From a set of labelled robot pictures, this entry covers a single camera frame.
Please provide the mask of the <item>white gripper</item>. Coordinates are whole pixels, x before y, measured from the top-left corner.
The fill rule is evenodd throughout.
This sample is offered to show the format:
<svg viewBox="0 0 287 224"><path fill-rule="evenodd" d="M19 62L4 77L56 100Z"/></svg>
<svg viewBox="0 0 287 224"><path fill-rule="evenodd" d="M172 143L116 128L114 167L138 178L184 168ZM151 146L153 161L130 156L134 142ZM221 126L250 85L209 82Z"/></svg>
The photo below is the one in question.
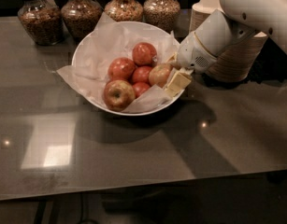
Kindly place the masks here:
<svg viewBox="0 0 287 224"><path fill-rule="evenodd" d="M168 66L175 69L165 85L165 92L170 97L179 95L192 82L194 71L205 73L216 62L217 58L204 48L195 32L189 33L180 43L178 52L166 60Z"/></svg>

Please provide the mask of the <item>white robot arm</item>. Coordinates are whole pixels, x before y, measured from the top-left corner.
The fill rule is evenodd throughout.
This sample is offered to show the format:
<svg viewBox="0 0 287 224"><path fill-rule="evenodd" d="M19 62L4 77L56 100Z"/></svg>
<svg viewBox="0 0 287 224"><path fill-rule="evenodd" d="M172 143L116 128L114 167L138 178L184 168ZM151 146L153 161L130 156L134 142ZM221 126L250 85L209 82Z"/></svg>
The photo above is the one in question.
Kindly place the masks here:
<svg viewBox="0 0 287 224"><path fill-rule="evenodd" d="M204 75L227 49L262 32L279 50L251 78L287 79L287 0L219 0L219 3L221 8L183 39L171 64L188 77Z"/></svg>

